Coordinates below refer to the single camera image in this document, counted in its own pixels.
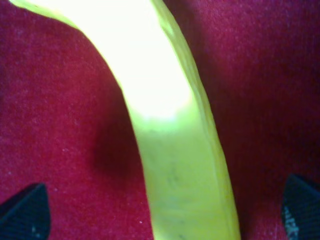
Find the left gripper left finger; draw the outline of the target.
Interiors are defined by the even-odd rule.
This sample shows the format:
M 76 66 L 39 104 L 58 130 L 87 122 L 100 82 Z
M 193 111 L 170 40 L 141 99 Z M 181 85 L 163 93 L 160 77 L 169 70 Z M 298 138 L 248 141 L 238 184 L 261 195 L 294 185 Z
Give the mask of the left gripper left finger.
M 0 204 L 2 240 L 47 240 L 51 211 L 47 188 L 32 183 Z

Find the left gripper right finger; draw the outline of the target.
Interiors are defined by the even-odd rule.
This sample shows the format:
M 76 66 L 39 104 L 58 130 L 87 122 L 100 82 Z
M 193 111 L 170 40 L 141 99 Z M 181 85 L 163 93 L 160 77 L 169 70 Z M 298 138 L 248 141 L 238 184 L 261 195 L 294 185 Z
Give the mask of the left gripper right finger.
M 318 240 L 320 184 L 291 174 L 284 186 L 281 219 L 288 240 Z

